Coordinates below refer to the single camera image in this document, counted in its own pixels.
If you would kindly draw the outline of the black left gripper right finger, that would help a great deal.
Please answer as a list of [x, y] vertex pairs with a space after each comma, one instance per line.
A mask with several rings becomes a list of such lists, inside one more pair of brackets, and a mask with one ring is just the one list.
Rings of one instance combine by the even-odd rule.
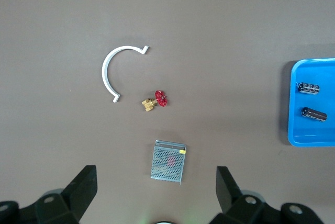
[[305, 205], [284, 203], [277, 210], [257, 196], [243, 194], [226, 166], [216, 169], [216, 196], [222, 212], [211, 223], [323, 223]]

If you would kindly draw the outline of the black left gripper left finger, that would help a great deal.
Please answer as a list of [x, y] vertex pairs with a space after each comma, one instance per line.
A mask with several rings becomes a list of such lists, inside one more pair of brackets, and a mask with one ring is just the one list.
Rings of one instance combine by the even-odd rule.
[[85, 166], [62, 191], [49, 191], [31, 205], [1, 202], [1, 223], [79, 223], [97, 194], [97, 168]]

